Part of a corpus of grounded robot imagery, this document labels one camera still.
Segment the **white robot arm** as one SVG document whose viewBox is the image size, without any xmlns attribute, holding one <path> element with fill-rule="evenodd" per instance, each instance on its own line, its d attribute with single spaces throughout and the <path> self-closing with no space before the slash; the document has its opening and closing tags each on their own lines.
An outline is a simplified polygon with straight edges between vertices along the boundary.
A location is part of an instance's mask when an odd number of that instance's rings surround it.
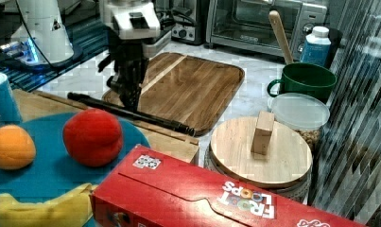
<svg viewBox="0 0 381 227">
<path fill-rule="evenodd" d="M 113 63 L 115 75 L 107 80 L 107 86 L 119 95 L 126 109 L 136 112 L 141 84 L 154 55 L 154 40 L 161 34 L 154 4 L 151 0 L 99 0 L 99 12 L 107 30 L 109 54 L 98 71 Z"/>
</svg>

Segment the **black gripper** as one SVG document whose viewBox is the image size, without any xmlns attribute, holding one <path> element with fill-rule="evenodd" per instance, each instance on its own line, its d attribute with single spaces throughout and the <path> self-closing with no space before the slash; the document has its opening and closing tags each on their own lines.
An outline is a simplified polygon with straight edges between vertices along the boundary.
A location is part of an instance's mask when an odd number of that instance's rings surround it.
<svg viewBox="0 0 381 227">
<path fill-rule="evenodd" d="M 144 56 L 143 42 L 141 40 L 122 40 L 109 29 L 108 56 L 98 65 L 102 72 L 106 66 L 114 62 L 114 76 L 107 80 L 107 86 L 119 94 L 119 99 L 124 107 L 136 112 L 141 95 L 141 84 L 144 81 L 149 58 Z"/>
</svg>

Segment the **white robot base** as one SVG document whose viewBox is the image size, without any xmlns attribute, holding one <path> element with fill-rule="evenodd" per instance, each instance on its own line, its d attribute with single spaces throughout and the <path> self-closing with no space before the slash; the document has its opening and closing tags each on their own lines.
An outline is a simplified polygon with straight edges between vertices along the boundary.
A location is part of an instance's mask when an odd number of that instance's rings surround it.
<svg viewBox="0 0 381 227">
<path fill-rule="evenodd" d="M 28 68 L 61 68 L 77 61 L 82 48 L 72 44 L 57 0 L 12 0 L 20 27 L 0 52 Z"/>
</svg>

